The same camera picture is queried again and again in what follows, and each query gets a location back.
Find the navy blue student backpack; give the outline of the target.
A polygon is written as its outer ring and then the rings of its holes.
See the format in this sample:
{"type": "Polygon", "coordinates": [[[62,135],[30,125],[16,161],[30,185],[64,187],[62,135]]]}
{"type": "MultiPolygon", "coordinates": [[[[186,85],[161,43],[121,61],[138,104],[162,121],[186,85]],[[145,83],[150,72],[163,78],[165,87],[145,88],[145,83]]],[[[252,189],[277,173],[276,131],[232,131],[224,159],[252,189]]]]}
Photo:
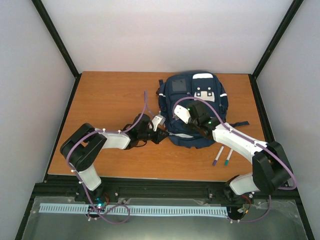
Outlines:
{"type": "Polygon", "coordinates": [[[159,81],[158,105],[165,118],[164,126],[169,140],[176,146],[196,149],[215,143],[183,123],[173,114],[174,104],[185,97],[200,98],[210,104],[225,122],[229,107],[228,95],[218,77],[208,71],[187,71],[159,81]]]}

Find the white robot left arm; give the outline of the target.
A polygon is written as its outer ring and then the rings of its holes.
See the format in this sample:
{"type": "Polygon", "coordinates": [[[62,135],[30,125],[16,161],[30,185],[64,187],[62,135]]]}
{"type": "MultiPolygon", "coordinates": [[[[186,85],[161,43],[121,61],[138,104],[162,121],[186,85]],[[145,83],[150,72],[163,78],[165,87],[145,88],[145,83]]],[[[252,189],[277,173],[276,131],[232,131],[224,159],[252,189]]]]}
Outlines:
{"type": "Polygon", "coordinates": [[[159,144],[169,135],[167,131],[159,128],[165,120],[165,117],[159,114],[151,119],[143,113],[119,132],[94,128],[91,124],[85,123],[62,144],[60,153],[75,172],[79,183],[87,188],[86,195],[96,202],[104,195],[104,188],[100,186],[102,180],[94,167],[94,161],[100,151],[130,150],[144,146],[148,141],[159,144]]]}

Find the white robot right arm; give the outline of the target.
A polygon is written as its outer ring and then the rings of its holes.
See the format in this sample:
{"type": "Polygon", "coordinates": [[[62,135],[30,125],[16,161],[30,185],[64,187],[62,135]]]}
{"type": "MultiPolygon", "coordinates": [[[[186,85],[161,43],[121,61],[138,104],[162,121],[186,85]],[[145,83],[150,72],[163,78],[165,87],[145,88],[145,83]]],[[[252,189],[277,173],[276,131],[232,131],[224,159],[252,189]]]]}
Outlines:
{"type": "Polygon", "coordinates": [[[226,182],[223,193],[228,201],[234,202],[244,194],[262,192],[272,195],[276,190],[289,191],[297,187],[297,180],[280,143],[260,141],[242,133],[222,120],[213,107],[199,98],[192,97],[187,107],[176,106],[174,114],[205,139],[229,147],[251,164],[251,172],[236,175],[226,182]]]}

